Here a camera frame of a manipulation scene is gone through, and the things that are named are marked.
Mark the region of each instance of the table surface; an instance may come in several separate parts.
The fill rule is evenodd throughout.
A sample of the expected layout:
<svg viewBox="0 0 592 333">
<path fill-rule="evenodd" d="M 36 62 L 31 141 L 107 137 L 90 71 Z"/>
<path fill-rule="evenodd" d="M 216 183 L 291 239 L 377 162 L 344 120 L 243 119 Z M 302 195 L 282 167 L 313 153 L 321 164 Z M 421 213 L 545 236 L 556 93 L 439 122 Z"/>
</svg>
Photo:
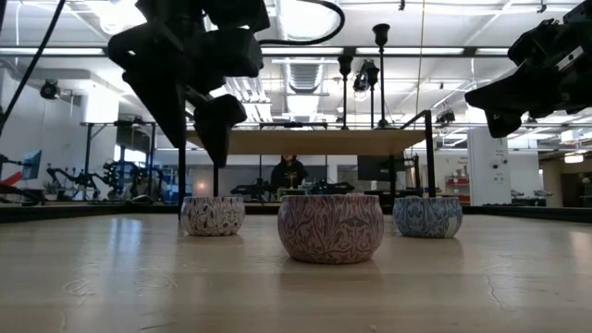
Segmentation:
<svg viewBox="0 0 592 333">
<path fill-rule="evenodd" d="M 422 130 L 233 130 L 228 153 L 390 155 L 425 139 Z M 187 140 L 203 146 L 195 130 Z"/>
<path fill-rule="evenodd" d="M 174 215 L 0 225 L 0 332 L 576 332 L 592 226 L 466 216 L 454 240 L 387 216 L 373 260 L 289 259 L 273 216 L 185 235 Z"/>
</svg>

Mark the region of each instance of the dark jacket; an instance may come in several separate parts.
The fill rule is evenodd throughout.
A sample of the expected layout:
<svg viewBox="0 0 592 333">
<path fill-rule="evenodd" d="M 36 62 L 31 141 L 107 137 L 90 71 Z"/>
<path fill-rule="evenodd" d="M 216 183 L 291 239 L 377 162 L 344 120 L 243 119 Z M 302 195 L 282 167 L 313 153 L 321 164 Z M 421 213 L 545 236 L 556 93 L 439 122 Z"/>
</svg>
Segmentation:
<svg viewBox="0 0 592 333">
<path fill-rule="evenodd" d="M 281 162 L 274 167 L 274 171 L 271 173 L 271 185 L 284 189 L 297 189 L 306 177 L 308 177 L 308 172 L 306 172 L 304 165 L 300 161 L 294 160 L 292 165 L 288 166 L 282 158 Z"/>
</svg>

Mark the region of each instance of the person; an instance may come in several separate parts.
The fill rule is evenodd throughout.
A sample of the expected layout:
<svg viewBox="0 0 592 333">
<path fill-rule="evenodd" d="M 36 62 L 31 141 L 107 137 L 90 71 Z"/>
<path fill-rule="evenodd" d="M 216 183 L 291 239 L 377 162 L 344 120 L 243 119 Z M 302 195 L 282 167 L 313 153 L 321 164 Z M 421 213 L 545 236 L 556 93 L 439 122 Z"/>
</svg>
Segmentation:
<svg viewBox="0 0 592 333">
<path fill-rule="evenodd" d="M 271 185 L 283 189 L 296 189 L 308 177 L 304 165 L 296 155 L 284 154 L 271 173 Z"/>
</svg>

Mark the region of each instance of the blue patterned bowl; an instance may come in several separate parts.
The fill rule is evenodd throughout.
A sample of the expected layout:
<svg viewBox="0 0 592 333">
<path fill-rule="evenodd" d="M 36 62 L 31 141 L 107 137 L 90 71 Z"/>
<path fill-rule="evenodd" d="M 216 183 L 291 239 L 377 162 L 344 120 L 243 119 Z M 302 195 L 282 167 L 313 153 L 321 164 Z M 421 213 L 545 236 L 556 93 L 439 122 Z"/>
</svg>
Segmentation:
<svg viewBox="0 0 592 333">
<path fill-rule="evenodd" d="M 396 199 L 392 214 L 405 237 L 452 238 L 463 223 L 458 198 Z"/>
<path fill-rule="evenodd" d="M 230 236 L 244 221 L 242 198 L 185 198 L 181 225 L 192 236 Z"/>
</svg>

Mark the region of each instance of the ceramic bowl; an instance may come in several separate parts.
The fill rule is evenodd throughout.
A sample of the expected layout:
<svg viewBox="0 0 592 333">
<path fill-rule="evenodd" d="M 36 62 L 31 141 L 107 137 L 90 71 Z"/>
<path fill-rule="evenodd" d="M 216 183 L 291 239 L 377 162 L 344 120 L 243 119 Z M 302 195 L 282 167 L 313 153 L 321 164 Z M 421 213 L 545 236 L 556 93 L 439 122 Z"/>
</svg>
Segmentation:
<svg viewBox="0 0 592 333">
<path fill-rule="evenodd" d="M 192 236 L 230 236 L 244 221 L 242 198 L 185 198 L 181 224 Z"/>
<path fill-rule="evenodd" d="M 377 196 L 286 196 L 277 229 L 292 258 L 318 264 L 353 264 L 372 257 L 384 234 Z"/>
<path fill-rule="evenodd" d="M 452 238 L 463 223 L 458 198 L 395 199 L 392 215 L 406 237 Z"/>
</svg>

